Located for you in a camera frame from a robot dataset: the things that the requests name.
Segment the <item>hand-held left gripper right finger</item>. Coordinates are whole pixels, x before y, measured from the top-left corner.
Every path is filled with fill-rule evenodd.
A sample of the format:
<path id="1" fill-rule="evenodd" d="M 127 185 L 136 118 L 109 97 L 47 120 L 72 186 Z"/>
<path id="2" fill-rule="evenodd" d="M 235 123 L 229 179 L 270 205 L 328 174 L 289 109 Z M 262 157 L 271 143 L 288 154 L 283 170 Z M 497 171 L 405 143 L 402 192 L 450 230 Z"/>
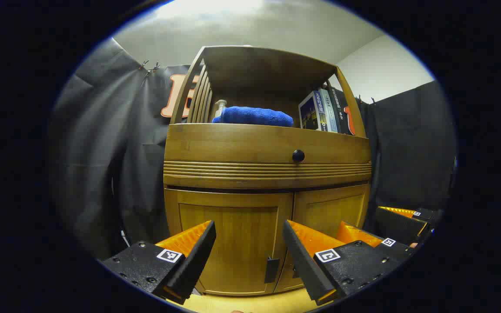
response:
<path id="1" fill-rule="evenodd" d="M 361 241 L 344 244 L 337 236 L 292 220 L 284 222 L 283 236 L 296 272 L 317 305 L 350 297 L 402 264 Z"/>

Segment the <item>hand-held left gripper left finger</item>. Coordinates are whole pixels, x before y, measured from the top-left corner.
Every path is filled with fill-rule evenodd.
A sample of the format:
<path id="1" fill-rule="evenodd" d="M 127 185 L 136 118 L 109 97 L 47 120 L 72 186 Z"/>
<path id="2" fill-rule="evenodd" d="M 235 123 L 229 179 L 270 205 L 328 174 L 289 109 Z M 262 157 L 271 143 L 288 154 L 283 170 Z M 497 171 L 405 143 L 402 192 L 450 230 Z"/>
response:
<path id="1" fill-rule="evenodd" d="M 183 304 L 193 293 L 215 240 L 215 223 L 208 220 L 159 243 L 133 243 L 103 265 L 147 293 Z"/>

